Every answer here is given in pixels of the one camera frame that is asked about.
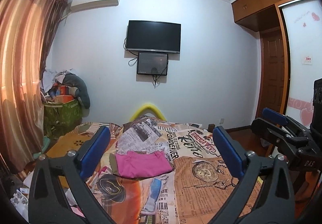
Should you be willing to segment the pink pants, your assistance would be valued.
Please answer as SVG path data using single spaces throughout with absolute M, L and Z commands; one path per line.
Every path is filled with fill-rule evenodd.
M 116 154 L 118 174 L 123 178 L 152 178 L 173 170 L 163 151 L 139 154 L 128 151 L 125 155 Z

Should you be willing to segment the brown wooden door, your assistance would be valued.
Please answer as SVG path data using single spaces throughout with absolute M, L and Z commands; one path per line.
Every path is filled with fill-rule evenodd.
M 261 84 L 257 117 L 264 108 L 279 112 L 284 90 L 284 49 L 279 29 L 260 33 Z

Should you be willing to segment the yellow paw print blanket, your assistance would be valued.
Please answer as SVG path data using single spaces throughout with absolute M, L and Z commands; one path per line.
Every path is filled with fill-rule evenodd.
M 67 133 L 61 136 L 57 143 L 46 153 L 49 158 L 60 158 L 65 156 L 69 150 L 78 151 L 85 141 L 92 138 L 93 135 L 78 135 Z

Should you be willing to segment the olive green garment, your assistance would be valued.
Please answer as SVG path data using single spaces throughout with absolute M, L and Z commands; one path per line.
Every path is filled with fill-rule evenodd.
M 110 161 L 110 167 L 111 167 L 113 175 L 120 176 L 115 154 L 109 155 L 109 161 Z

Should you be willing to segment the newspaper print bed cover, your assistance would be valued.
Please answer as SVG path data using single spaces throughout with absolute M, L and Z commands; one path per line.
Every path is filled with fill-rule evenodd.
M 116 223 L 207 223 L 238 184 L 199 125 L 143 117 L 107 127 L 109 145 L 86 184 Z M 113 175 L 109 155 L 128 151 L 163 151 L 173 170 L 152 178 Z

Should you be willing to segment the green storage box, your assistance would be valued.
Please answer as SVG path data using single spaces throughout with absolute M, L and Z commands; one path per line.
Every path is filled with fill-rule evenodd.
M 78 100 L 44 104 L 44 133 L 50 139 L 58 139 L 81 122 L 82 108 Z

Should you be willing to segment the yellow curved headboard cushion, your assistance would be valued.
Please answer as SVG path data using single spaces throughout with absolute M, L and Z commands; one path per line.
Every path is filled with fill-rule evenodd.
M 158 109 L 157 106 L 153 105 L 152 103 L 145 103 L 134 112 L 134 114 L 130 117 L 130 121 L 136 120 L 143 113 L 151 113 L 154 114 L 156 118 L 160 120 L 166 120 L 165 116 L 162 114 L 162 112 Z

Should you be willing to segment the wooden wardrobe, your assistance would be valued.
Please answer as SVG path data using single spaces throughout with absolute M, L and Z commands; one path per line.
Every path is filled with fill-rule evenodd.
M 279 29 L 284 49 L 284 90 L 279 112 L 309 126 L 314 109 L 313 84 L 321 78 L 321 0 L 231 0 L 231 5 L 235 23 L 259 37 L 258 101 L 260 33 Z

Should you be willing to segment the orange striped curtain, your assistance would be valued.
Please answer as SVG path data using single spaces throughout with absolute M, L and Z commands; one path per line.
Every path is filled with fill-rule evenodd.
M 20 173 L 43 146 L 40 83 L 68 0 L 1 0 L 1 156 Z

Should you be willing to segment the wooden bed post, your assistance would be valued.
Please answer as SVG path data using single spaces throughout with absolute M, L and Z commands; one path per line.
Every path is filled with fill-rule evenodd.
M 208 132 L 213 132 L 214 128 L 215 128 L 215 124 L 209 124 L 207 130 Z

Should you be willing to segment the small black wall monitor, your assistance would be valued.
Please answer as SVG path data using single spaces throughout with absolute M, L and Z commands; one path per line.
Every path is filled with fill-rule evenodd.
M 168 54 L 139 52 L 136 73 L 138 75 L 166 76 L 168 73 Z

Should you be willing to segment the large black wall television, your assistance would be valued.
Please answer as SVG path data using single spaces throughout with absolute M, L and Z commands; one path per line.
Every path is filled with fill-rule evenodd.
M 130 51 L 179 54 L 181 51 L 181 24 L 130 20 L 125 48 Z

